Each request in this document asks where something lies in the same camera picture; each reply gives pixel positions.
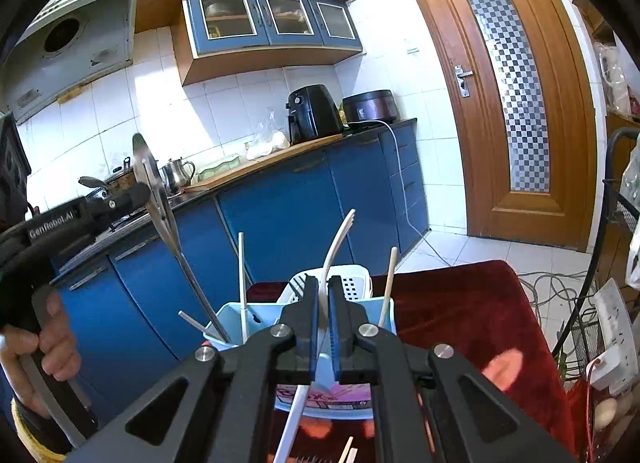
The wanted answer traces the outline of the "person's left hand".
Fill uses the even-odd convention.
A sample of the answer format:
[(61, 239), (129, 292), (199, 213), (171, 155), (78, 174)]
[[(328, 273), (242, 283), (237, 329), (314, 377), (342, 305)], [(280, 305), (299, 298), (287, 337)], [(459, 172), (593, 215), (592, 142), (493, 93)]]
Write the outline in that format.
[(1, 330), (1, 365), (15, 397), (27, 409), (50, 419), (50, 413), (30, 383), (20, 357), (40, 350), (43, 353), (42, 370), (58, 382), (68, 381), (77, 375), (81, 357), (70, 330), (70, 317), (62, 298), (55, 291), (49, 294), (46, 309), (49, 318), (38, 334), (13, 325), (6, 325)]

